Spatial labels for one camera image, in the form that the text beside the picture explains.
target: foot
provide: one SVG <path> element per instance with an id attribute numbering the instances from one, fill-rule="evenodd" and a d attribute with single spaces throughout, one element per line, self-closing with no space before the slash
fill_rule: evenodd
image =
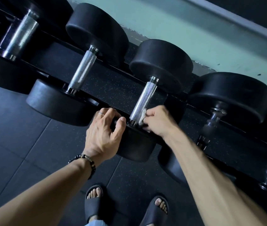
<path id="1" fill-rule="evenodd" d="M 167 206 L 165 205 L 165 202 L 162 201 L 161 198 L 156 199 L 154 204 L 167 214 Z"/>
<path id="2" fill-rule="evenodd" d="M 96 189 L 93 189 L 86 198 L 90 199 L 90 198 L 94 198 L 94 197 L 102 197 L 102 192 L 101 192 L 101 189 L 99 187 Z M 94 220 L 99 220 L 99 217 L 97 215 L 92 216 L 89 220 L 89 223 L 94 221 Z"/>

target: person's right forearm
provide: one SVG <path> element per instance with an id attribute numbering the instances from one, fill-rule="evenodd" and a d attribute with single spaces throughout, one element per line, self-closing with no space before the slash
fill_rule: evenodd
<path id="1" fill-rule="evenodd" d="M 206 226 L 267 225 L 267 214 L 234 186 L 177 126 L 164 137 L 173 150 Z"/>

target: black beaded bracelet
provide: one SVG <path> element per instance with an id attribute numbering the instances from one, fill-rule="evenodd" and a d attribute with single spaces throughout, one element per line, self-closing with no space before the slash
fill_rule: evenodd
<path id="1" fill-rule="evenodd" d="M 91 165 L 91 168 L 92 168 L 92 172 L 91 172 L 91 175 L 89 177 L 89 179 L 91 179 L 91 177 L 94 175 L 94 173 L 96 172 L 96 166 L 95 166 L 95 163 L 93 160 L 91 160 L 91 158 L 87 155 L 77 155 L 75 156 L 74 158 L 72 158 L 68 164 L 74 160 L 77 160 L 77 159 L 87 159 L 89 162 L 90 162 L 90 165 Z"/>

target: wall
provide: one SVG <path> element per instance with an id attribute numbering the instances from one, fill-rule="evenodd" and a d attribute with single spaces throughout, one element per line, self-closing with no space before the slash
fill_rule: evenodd
<path id="1" fill-rule="evenodd" d="M 216 71 L 267 84 L 267 39 L 185 0 L 72 0 L 94 4 L 121 25 L 169 41 Z"/>

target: person's left forearm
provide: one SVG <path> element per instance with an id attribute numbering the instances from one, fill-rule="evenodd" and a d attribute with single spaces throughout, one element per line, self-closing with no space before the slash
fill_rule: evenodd
<path id="1" fill-rule="evenodd" d="M 89 161 L 74 160 L 2 206 L 0 225 L 57 225 L 90 175 Z"/>

